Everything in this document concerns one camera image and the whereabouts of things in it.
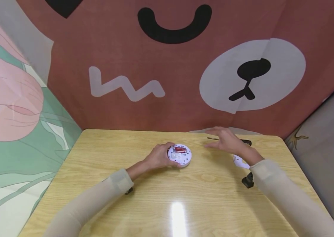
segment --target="zigzag pattern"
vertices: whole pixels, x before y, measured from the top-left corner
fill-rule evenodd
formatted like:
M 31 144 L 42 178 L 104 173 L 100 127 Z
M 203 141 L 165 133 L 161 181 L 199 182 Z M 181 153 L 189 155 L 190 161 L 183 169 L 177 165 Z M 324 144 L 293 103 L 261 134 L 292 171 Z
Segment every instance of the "zigzag pattern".
M 89 82 L 90 82 L 90 93 L 94 97 L 101 97 L 109 92 L 122 88 L 129 100 L 137 102 L 142 100 L 150 93 L 154 94 L 155 97 L 163 97 L 166 95 L 161 84 L 152 80 L 141 87 L 139 90 L 135 90 L 130 80 L 125 76 L 119 76 L 113 80 L 101 84 L 101 71 L 97 67 L 89 67 Z

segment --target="red battery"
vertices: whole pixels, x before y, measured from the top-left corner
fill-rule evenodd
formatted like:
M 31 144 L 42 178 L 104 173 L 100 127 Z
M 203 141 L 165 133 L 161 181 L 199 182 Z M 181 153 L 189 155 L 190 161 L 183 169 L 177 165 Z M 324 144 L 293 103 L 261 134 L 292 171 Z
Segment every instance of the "red battery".
M 175 150 L 185 150 L 185 148 L 184 147 L 177 147 L 177 146 L 175 146 L 175 147 L 173 147 Z

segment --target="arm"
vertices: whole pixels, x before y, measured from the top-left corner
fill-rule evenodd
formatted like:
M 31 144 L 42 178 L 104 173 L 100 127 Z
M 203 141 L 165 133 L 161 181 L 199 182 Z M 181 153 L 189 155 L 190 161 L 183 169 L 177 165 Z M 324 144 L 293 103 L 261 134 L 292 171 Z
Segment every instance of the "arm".
M 254 148 L 247 147 L 229 129 L 215 127 L 208 134 L 218 142 L 206 144 L 239 155 L 251 167 L 254 182 L 261 192 L 279 209 L 300 237 L 334 237 L 334 221 L 306 195 L 271 160 L 265 160 Z
M 167 148 L 172 145 L 157 145 L 144 160 L 85 190 L 55 215 L 43 237 L 78 237 L 82 227 L 108 203 L 125 194 L 140 175 L 166 166 L 179 167 L 167 157 Z
M 334 237 L 334 221 L 271 160 L 251 166 L 254 182 L 300 237 Z

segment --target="hand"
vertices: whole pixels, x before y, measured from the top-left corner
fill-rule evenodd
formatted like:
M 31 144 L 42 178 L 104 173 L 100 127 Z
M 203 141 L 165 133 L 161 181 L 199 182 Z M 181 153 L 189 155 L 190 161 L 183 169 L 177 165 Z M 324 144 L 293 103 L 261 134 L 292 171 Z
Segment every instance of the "hand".
M 206 144 L 205 147 L 216 148 L 225 152 L 238 155 L 250 166 L 264 160 L 254 148 L 246 146 L 230 129 L 214 127 L 206 131 L 207 134 L 219 137 L 218 142 Z
M 167 149 L 175 145 L 172 142 L 166 144 L 156 145 L 152 149 L 151 153 L 144 158 L 144 160 L 137 162 L 131 167 L 127 168 L 126 171 L 129 174 L 132 181 L 137 179 L 140 175 L 154 169 L 160 169 L 167 166 L 180 168 L 181 165 L 177 162 L 170 160 L 167 156 Z
M 207 130 L 206 133 L 218 136 L 219 141 L 208 143 L 205 147 L 216 148 L 239 156 L 247 150 L 247 148 L 249 148 L 236 135 L 234 135 L 230 129 L 224 127 L 214 127 Z
M 172 142 L 156 145 L 154 149 L 152 149 L 151 153 L 146 158 L 144 158 L 143 162 L 147 164 L 151 170 L 160 169 L 167 166 L 180 168 L 181 165 L 170 160 L 167 155 L 167 150 L 173 145 L 175 145 L 175 143 Z

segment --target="bear face backdrop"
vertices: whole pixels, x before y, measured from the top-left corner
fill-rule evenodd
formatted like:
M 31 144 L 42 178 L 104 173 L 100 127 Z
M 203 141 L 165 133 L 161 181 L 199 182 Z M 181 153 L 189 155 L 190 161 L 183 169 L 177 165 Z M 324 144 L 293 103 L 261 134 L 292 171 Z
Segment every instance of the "bear face backdrop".
M 334 91 L 334 1 L 2 7 L 16 17 L 0 23 L 82 129 L 220 125 L 285 138 Z

